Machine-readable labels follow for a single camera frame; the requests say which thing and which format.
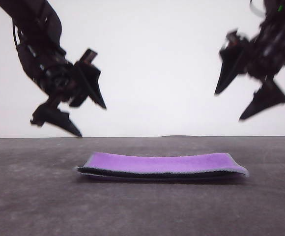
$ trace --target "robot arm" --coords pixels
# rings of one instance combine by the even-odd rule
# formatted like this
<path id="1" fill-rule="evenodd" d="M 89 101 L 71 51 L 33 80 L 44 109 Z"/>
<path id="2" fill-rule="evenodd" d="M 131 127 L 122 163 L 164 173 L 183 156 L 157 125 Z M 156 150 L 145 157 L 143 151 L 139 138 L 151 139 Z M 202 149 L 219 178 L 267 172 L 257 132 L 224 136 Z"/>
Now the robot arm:
<path id="1" fill-rule="evenodd" d="M 251 40 L 228 33 L 228 46 L 222 48 L 223 60 L 216 94 L 221 93 L 238 74 L 248 74 L 262 82 L 261 88 L 240 119 L 247 119 L 264 109 L 285 103 L 285 95 L 274 76 L 285 66 L 285 0 L 265 0 L 266 19 L 260 33 Z"/>
<path id="2" fill-rule="evenodd" d="M 61 22 L 46 0 L 0 0 L 0 7 L 13 20 L 16 50 L 25 73 L 49 96 L 30 122 L 38 126 L 49 122 L 81 137 L 69 114 L 57 107 L 60 102 L 79 107 L 89 96 L 106 109 L 98 85 L 100 70 L 92 65 L 97 53 L 87 49 L 75 64 L 66 60 L 59 44 Z"/>

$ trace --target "white backdrop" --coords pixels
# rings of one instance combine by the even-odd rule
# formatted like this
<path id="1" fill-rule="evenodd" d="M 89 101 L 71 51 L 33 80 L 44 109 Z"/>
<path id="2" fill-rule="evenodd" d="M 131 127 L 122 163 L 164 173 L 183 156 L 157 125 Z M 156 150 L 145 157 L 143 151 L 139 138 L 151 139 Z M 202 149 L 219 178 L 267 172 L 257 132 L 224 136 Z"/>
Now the white backdrop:
<path id="1" fill-rule="evenodd" d="M 75 62 L 87 47 L 99 53 L 107 111 L 88 99 L 69 111 L 84 137 L 285 135 L 285 106 L 238 122 L 259 83 L 239 77 L 218 97 L 218 51 L 229 30 L 249 37 L 261 18 L 248 0 L 49 0 L 62 22 L 61 46 Z M 276 78 L 285 91 L 285 69 Z M 26 77 L 0 9 L 0 137 L 70 137 L 30 125 L 47 96 Z"/>

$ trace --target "gray tabletop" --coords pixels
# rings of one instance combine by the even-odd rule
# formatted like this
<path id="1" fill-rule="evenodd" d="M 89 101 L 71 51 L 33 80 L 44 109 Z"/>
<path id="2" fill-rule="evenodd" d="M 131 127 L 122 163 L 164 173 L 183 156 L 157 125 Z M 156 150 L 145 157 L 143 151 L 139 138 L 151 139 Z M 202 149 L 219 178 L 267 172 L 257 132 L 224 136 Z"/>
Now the gray tabletop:
<path id="1" fill-rule="evenodd" d="M 246 180 L 100 182 L 93 151 L 230 153 Z M 285 137 L 0 139 L 0 236 L 285 236 Z"/>

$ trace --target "purple fabric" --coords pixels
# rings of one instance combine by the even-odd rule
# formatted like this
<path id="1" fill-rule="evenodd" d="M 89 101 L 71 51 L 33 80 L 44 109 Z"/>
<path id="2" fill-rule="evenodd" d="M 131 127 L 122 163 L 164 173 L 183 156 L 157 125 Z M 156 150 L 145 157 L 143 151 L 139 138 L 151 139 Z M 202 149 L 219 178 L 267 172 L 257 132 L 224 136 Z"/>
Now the purple fabric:
<path id="1" fill-rule="evenodd" d="M 204 173 L 228 171 L 248 175 L 227 153 L 178 157 L 138 157 L 95 152 L 84 167 L 129 173 Z"/>

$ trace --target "folded cloth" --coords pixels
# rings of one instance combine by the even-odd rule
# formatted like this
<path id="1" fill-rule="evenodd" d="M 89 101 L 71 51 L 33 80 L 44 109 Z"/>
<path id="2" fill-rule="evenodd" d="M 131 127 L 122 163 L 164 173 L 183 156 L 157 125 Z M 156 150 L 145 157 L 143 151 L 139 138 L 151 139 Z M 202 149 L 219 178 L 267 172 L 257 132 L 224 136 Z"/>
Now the folded cloth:
<path id="1" fill-rule="evenodd" d="M 188 180 L 249 175 L 227 153 L 140 157 L 95 152 L 77 170 L 84 175 L 108 180 Z"/>

